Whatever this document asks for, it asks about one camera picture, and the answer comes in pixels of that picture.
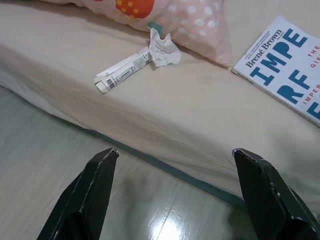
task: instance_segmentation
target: pillow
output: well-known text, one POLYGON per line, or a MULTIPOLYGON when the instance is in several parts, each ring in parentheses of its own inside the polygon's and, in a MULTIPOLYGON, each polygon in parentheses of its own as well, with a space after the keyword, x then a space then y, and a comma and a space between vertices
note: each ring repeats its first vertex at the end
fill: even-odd
POLYGON ((223 0, 44 0, 74 3, 133 28, 156 28, 162 36, 221 65, 231 64, 223 0))

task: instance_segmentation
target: black object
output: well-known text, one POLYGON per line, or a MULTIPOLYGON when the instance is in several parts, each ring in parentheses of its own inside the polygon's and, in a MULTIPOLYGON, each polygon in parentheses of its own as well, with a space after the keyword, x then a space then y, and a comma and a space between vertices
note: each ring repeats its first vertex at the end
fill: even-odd
POLYGON ((320 224, 261 156, 233 150, 245 206, 259 240, 320 240, 320 224))
POLYGON ((98 240, 109 204, 119 153, 96 154, 64 190, 38 240, 98 240))

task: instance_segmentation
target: mattress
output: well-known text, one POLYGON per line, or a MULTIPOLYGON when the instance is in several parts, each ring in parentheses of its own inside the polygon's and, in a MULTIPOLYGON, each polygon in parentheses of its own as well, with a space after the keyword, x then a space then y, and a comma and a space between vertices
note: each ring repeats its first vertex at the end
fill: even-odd
MULTIPOLYGON (((320 37, 318 0, 228 0, 236 61, 277 15, 320 37)), ((241 197, 232 149, 263 156, 320 213, 320 129, 254 86, 182 49, 102 95, 97 73, 149 35, 74 5, 0 1, 0 84, 48 113, 95 130, 241 197)))

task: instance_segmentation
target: white tube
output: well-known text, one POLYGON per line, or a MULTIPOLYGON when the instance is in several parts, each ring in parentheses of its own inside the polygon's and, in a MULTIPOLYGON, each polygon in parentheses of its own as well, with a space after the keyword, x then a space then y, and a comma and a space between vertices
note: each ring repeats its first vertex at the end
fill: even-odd
POLYGON ((115 70, 114 72, 107 73, 107 70, 103 71, 102 73, 107 73, 107 75, 101 75, 99 73, 96 77, 97 83, 95 84, 96 87, 100 90, 101 93, 105 94, 113 89, 115 86, 122 83, 128 77, 130 77, 135 72, 142 69, 152 60, 151 55, 149 54, 148 48, 144 48, 140 52, 136 53, 128 57, 127 59, 119 62, 115 66, 119 67, 117 70, 115 66, 108 68, 107 70, 115 70))

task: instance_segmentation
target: fitted sheet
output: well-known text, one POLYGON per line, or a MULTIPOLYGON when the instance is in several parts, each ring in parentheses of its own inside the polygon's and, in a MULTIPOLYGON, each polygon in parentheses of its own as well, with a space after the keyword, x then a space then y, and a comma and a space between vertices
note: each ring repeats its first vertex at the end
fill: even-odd
MULTIPOLYGON (((319 8, 225 1, 233 62, 279 14, 320 37, 319 8)), ((183 49, 180 64, 149 64, 102 95, 95 75, 147 46, 148 33, 39 1, 0 1, 0 33, 0 84, 32 104, 239 197, 232 149, 248 149, 320 213, 320 129, 227 69, 183 49)))

